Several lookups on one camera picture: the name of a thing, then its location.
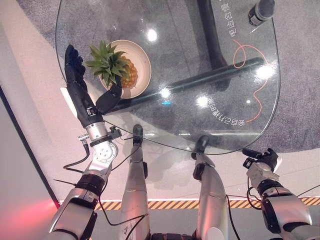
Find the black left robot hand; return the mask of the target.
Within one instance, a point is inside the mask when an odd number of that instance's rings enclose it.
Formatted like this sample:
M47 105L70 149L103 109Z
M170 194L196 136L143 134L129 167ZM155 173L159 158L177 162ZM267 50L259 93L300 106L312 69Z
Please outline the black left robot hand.
M79 52L73 45L68 45L64 56L66 90L75 107L75 116L83 128L102 122L103 116L112 111L122 95L121 78L116 76L112 87L93 102L84 81L85 71Z

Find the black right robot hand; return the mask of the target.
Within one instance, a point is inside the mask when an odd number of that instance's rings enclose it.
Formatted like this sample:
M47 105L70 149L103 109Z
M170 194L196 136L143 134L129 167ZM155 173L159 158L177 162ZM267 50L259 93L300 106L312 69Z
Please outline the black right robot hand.
M278 164L277 153L268 148L266 152L258 152L243 148L242 153L247 156L243 166L247 169L246 175L251 181L251 186L258 190L263 181L278 181L280 176L275 173Z

